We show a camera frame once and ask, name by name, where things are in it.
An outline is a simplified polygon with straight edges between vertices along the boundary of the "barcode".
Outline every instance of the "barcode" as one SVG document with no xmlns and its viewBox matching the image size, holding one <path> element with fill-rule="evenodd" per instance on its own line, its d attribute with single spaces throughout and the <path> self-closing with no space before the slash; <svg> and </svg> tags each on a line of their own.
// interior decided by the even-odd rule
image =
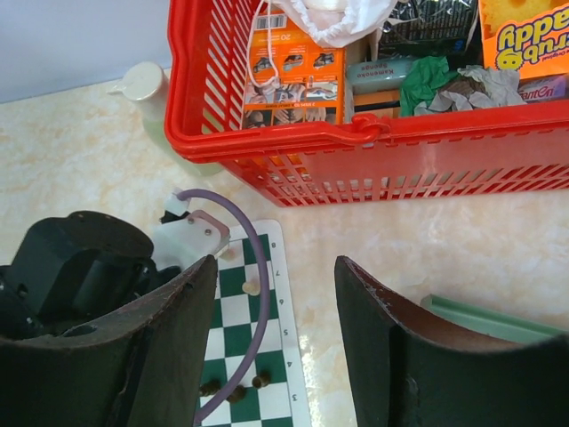
<svg viewBox="0 0 569 427">
<path fill-rule="evenodd" d="M 286 15 L 272 15 L 270 17 L 270 29 L 286 28 Z M 255 30 L 268 29 L 268 16 L 260 16 L 257 18 Z"/>
</svg>

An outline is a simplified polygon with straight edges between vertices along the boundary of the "orange snack box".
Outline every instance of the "orange snack box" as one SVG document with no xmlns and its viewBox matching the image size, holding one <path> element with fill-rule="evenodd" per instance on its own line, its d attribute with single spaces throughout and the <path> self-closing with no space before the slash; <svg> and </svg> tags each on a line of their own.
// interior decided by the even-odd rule
<svg viewBox="0 0 569 427">
<path fill-rule="evenodd" d="M 344 118 L 344 49 L 318 46 L 283 12 L 270 14 L 273 61 L 279 78 L 257 87 L 249 76 L 245 85 L 242 128 L 326 121 Z M 262 84 L 275 75 L 268 55 L 268 16 L 262 13 L 248 52 L 253 78 Z"/>
<path fill-rule="evenodd" d="M 484 63 L 520 77 L 569 72 L 569 2 L 480 0 Z"/>
</svg>

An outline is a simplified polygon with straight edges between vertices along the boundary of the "cardboard box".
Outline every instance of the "cardboard box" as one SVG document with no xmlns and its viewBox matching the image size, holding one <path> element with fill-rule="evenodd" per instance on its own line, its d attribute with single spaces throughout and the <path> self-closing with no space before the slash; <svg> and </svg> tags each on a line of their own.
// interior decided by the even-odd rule
<svg viewBox="0 0 569 427">
<path fill-rule="evenodd" d="M 400 109 L 399 91 L 384 91 L 354 95 L 354 109 L 357 113 L 372 113 L 377 117 L 398 118 Z"/>
<path fill-rule="evenodd" d="M 271 43 L 279 78 L 274 85 L 256 87 L 247 76 L 243 129 L 271 125 L 344 120 L 345 52 L 323 48 L 280 11 L 273 11 Z M 253 78 L 259 83 L 275 75 L 268 55 L 268 16 L 253 23 L 249 52 Z"/>
</svg>

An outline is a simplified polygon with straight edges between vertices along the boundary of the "red plastic basket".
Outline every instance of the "red plastic basket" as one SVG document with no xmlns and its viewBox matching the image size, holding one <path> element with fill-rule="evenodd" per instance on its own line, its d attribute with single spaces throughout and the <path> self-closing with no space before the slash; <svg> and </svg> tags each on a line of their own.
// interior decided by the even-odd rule
<svg viewBox="0 0 569 427">
<path fill-rule="evenodd" d="M 240 131 L 258 0 L 171 0 L 165 131 L 281 206 L 569 188 L 569 101 Z"/>
</svg>

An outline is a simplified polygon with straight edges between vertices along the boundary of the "white wall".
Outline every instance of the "white wall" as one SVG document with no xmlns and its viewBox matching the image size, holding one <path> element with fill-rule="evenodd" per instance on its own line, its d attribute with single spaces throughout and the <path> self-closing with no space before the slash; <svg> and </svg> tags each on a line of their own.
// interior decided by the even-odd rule
<svg viewBox="0 0 569 427">
<path fill-rule="evenodd" d="M 0 0 L 0 102 L 168 67 L 169 0 Z"/>
</svg>

